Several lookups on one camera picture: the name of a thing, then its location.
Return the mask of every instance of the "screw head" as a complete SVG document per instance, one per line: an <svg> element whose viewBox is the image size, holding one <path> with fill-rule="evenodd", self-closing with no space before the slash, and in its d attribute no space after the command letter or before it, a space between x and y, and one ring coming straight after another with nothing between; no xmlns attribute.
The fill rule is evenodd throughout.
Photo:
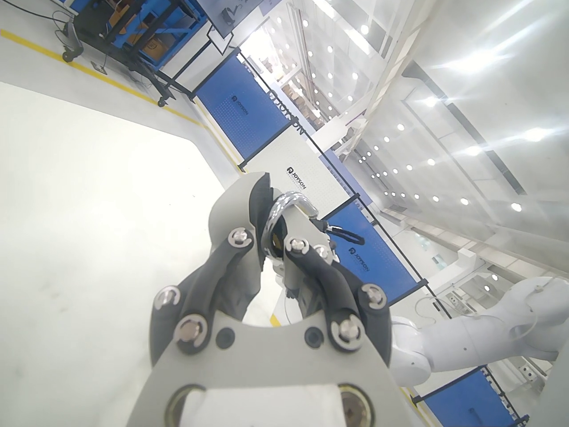
<svg viewBox="0 0 569 427"><path fill-rule="evenodd" d="M368 296L370 308L380 310L386 305L387 296L382 288L375 283L366 283L362 285L361 289Z"/></svg>
<svg viewBox="0 0 569 427"><path fill-rule="evenodd" d="M200 314L189 314L184 316L176 325L174 330L174 340L179 347L183 343L191 342L193 347L200 347L205 341L208 332L208 322Z"/></svg>
<svg viewBox="0 0 569 427"><path fill-rule="evenodd" d="M233 234L233 239L237 244L243 244L244 241L247 239L247 233L244 230L237 230Z"/></svg>
<svg viewBox="0 0 569 427"><path fill-rule="evenodd" d="M314 249L322 259L326 259L328 257L328 250L325 248L325 246L317 244L314 246Z"/></svg>
<svg viewBox="0 0 569 427"><path fill-rule="evenodd" d="M355 321L351 319L344 319L340 323L340 337L349 342L350 340L356 340L360 335L360 328L358 328Z"/></svg>
<svg viewBox="0 0 569 427"><path fill-rule="evenodd" d="M169 285L160 290L154 297L154 307L157 310L168 305L177 305L180 301L180 291L176 286Z"/></svg>
<svg viewBox="0 0 569 427"><path fill-rule="evenodd" d="M290 242L290 247L294 251L302 251L305 247L305 242L303 240L293 238Z"/></svg>

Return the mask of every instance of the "caster wheel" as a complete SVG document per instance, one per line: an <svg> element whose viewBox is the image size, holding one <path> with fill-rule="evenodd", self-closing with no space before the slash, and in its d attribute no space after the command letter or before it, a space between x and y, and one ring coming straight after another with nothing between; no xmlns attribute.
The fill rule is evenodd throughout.
<svg viewBox="0 0 569 427"><path fill-rule="evenodd" d="M69 53L69 52L63 52L63 55L61 55L61 57L67 63L70 63L73 61L73 55L71 55L71 53Z"/></svg>

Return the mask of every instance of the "blue panel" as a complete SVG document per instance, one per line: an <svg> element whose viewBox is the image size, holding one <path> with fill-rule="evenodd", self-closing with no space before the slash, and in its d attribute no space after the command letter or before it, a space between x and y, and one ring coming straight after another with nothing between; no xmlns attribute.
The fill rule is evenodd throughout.
<svg viewBox="0 0 569 427"><path fill-rule="evenodd" d="M336 254L340 258L340 264L362 281L376 283L382 287L389 300L399 297L416 285L415 279L362 215L356 203L351 203L330 217L329 223L357 233L365 239L365 244L358 246L333 237L337 244Z"/></svg>
<svg viewBox="0 0 569 427"><path fill-rule="evenodd" d="M348 195L350 195L350 196L353 195L353 192L350 190L348 185L342 180L342 178L338 175L338 173L336 173L336 171L330 165L330 163L332 163L336 167L336 169L340 172L342 177L349 183L349 185L351 185L352 189L354 189L354 191L356 191L356 193L360 194L361 203L363 203L364 205L370 205L370 203L373 202L372 198L366 193L366 191L364 191L364 189L361 187L360 183L358 183L358 181L356 181L355 177L352 176L352 173L350 173L348 171L348 168L345 167L344 163L342 163L338 159L336 154L332 150L325 151L324 154L325 154L326 158L329 159L329 161L326 161L326 159L321 156L322 162L328 168L330 173L332 173L332 175L336 178L336 181L338 181L340 183L340 185L342 186L342 188L348 193ZM363 208L361 206L361 203L359 201L356 201L356 204L358 205L358 208L360 208L360 209Z"/></svg>
<svg viewBox="0 0 569 427"><path fill-rule="evenodd" d="M482 372L429 396L425 403L444 427L506 427L514 423Z"/></svg>
<svg viewBox="0 0 569 427"><path fill-rule="evenodd" d="M289 123L236 56L197 90L197 97L243 158Z"/></svg>

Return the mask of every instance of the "ceiling light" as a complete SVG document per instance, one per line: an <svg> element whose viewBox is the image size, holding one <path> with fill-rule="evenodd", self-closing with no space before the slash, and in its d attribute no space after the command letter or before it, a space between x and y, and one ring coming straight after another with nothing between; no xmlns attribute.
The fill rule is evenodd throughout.
<svg viewBox="0 0 569 427"><path fill-rule="evenodd" d="M437 103L437 101L439 100L439 98L435 97L435 96L429 96L425 99L424 103L432 108L435 106L435 104Z"/></svg>
<svg viewBox="0 0 569 427"><path fill-rule="evenodd" d="M547 135L547 130L545 129L530 129L524 134L524 138L529 142L539 142L543 137Z"/></svg>
<svg viewBox="0 0 569 427"><path fill-rule="evenodd" d="M462 73L477 73L497 60L496 54L492 50L478 50L472 55L451 61L445 64L445 67L455 69Z"/></svg>
<svg viewBox="0 0 569 427"><path fill-rule="evenodd" d="M471 156L476 156L479 153L482 152L482 148L480 148L479 146L471 146L470 148L466 149L466 154L467 155L471 155Z"/></svg>

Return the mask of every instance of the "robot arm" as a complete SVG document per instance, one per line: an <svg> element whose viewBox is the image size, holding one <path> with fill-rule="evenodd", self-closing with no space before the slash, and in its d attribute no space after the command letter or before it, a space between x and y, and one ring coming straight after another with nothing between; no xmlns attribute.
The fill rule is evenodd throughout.
<svg viewBox="0 0 569 427"><path fill-rule="evenodd" d="M400 386L431 372L469 368L522 355L555 360L569 338L569 282L535 277L516 283L492 308L417 329L393 318L390 370Z"/></svg>
<svg viewBox="0 0 569 427"><path fill-rule="evenodd" d="M316 214L301 194L270 187L266 173L241 177L220 197L208 260L154 300L154 368L128 427L372 427L378 415L381 425L409 425L386 366L385 294L334 261L328 236L309 220ZM241 322L265 257L283 269L302 321Z"/></svg>

